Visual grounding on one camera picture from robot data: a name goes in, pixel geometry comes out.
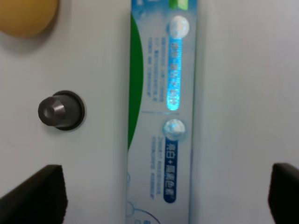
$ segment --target blue glowing label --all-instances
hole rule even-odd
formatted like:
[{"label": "blue glowing label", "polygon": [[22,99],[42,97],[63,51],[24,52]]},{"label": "blue glowing label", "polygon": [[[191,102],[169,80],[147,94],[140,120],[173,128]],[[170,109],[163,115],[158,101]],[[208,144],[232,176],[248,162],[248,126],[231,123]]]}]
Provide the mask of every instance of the blue glowing label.
[{"label": "blue glowing label", "polygon": [[180,105],[183,39],[169,38],[167,108],[176,111]]},{"label": "blue glowing label", "polygon": [[178,141],[165,139],[164,200],[174,203],[177,199]]}]

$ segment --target green stripe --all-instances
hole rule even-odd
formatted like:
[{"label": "green stripe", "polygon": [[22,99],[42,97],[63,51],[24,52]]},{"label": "green stripe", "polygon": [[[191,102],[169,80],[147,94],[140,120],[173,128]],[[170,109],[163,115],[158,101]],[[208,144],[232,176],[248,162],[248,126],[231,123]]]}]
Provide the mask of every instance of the green stripe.
[{"label": "green stripe", "polygon": [[131,15],[131,56],[128,150],[130,149],[140,111],[143,88],[143,55],[141,39],[134,17]]},{"label": "green stripe", "polygon": [[183,10],[188,10],[188,0],[178,0],[178,7]]},{"label": "green stripe", "polygon": [[178,0],[169,0],[169,8],[176,9],[178,7]]}]

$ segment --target toothpaste box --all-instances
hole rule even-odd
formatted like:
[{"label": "toothpaste box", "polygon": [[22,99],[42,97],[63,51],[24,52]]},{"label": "toothpaste box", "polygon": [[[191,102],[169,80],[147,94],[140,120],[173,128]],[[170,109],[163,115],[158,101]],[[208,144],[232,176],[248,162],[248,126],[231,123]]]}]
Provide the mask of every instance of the toothpaste box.
[{"label": "toothpaste box", "polygon": [[126,224],[189,222],[197,0],[132,0]]}]

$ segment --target cylindrical knob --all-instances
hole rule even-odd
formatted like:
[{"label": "cylindrical knob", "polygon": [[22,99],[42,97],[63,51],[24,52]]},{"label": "cylindrical knob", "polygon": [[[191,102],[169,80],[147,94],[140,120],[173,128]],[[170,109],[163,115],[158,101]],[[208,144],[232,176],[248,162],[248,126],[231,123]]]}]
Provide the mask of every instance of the cylindrical knob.
[{"label": "cylindrical knob", "polygon": [[68,131],[83,122],[85,105],[77,94],[61,91],[40,103],[38,116],[44,124]]}]

